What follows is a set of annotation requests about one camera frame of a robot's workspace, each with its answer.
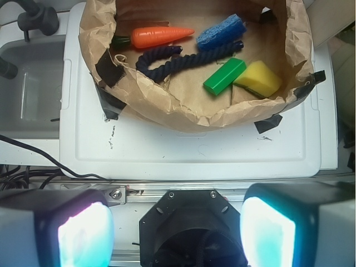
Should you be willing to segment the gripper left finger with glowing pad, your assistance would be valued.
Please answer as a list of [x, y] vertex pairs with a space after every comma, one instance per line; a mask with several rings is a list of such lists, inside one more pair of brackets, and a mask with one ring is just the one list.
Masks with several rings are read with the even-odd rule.
[[113, 215], [98, 190], [1, 192], [1, 266], [108, 266]]

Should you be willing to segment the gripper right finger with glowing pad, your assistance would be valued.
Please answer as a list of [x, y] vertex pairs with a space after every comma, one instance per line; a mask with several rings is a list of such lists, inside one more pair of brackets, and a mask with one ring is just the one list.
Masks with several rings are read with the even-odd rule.
[[355, 184], [255, 183], [240, 236], [250, 266], [355, 266]]

